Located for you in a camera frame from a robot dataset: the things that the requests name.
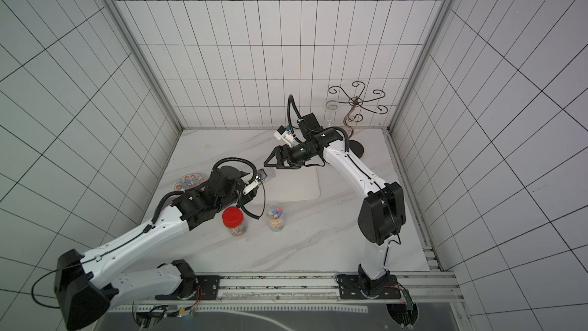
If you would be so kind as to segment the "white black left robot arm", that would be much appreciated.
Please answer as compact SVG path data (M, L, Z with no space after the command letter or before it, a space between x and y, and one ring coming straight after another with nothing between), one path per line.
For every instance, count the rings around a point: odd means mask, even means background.
M252 162L228 157L213 165L209 179L187 190L162 197L153 218L98 248L65 252L52 271L56 308L65 327L79 330L124 303L164 296L193 298L199 289L196 273L185 260L151 270L128 268L163 244L213 219L226 208L251 202L266 179Z

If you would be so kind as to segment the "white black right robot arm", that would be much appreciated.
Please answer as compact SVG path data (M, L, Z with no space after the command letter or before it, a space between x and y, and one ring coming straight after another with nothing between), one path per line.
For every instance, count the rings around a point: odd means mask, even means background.
M283 145L273 149L266 168L301 169L318 157L331 166L362 198L358 227L367 241L357 274L340 274L336 281L342 299L407 299L408 292L387 269L392 244L401 243L401 228L407 221L404 190L373 173L351 149L347 132L341 127L322 127L314 114L301 115L293 97L286 106L288 124L274 136Z

